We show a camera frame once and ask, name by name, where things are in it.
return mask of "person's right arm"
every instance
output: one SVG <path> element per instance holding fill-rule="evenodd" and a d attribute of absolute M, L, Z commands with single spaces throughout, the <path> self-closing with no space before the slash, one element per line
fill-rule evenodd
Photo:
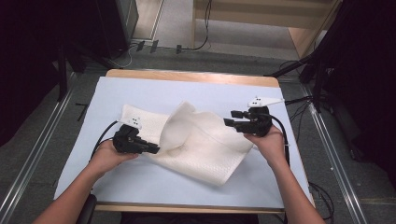
<path fill-rule="evenodd" d="M 245 134 L 245 137 L 259 148 L 260 153 L 272 168 L 289 223 L 325 223 L 312 203 L 306 198 L 289 168 L 285 158 L 282 132 L 272 126 L 264 137 L 253 134 Z"/>

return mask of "forearm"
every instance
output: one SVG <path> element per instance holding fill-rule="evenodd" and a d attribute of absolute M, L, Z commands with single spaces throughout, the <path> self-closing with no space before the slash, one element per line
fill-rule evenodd
<path fill-rule="evenodd" d="M 36 220 L 36 223 L 73 223 L 99 175 L 85 168 L 73 183 Z"/>
<path fill-rule="evenodd" d="M 315 207 L 306 198 L 286 161 L 273 166 L 289 223 L 324 223 Z"/>

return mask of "cloth fold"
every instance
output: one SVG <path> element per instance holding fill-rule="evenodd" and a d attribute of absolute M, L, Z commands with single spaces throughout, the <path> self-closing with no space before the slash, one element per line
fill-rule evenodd
<path fill-rule="evenodd" d="M 125 105 L 122 115 L 138 116 L 139 136 L 161 148 L 149 154 L 160 165 L 205 182 L 220 186 L 253 147 L 241 133 L 224 125 L 212 112 L 197 112 L 183 102 L 170 115 L 155 114 Z"/>

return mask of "human arm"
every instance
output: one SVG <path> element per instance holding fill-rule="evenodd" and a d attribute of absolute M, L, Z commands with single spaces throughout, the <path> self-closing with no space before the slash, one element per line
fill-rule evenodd
<path fill-rule="evenodd" d="M 137 154 L 120 154 L 112 141 L 105 141 L 96 150 L 88 165 L 79 173 L 70 186 L 34 221 L 40 223 L 75 224 L 82 206 L 90 195 L 93 184 L 107 171 Z"/>
<path fill-rule="evenodd" d="M 245 134 L 245 137 L 258 147 L 273 170 L 289 223 L 325 223 L 312 203 L 306 198 L 289 168 L 285 158 L 282 132 L 272 126 L 264 137 L 253 134 Z"/>

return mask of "person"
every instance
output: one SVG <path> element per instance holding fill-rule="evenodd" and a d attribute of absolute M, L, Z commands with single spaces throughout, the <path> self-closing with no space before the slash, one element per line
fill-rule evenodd
<path fill-rule="evenodd" d="M 255 144 L 272 168 L 285 206 L 289 223 L 325 223 L 318 211 L 306 198 L 285 159 L 283 134 L 275 126 L 264 137 L 244 134 L 246 139 Z M 89 196 L 93 184 L 106 172 L 114 169 L 124 161 L 137 158 L 137 154 L 120 154 L 113 147 L 112 141 L 103 142 L 88 165 L 80 172 L 70 186 L 34 221 L 34 224 L 76 223 L 79 213 Z M 189 222 L 201 218 L 202 222 Z M 252 223 L 251 215 L 190 215 L 122 213 L 121 223 Z"/>

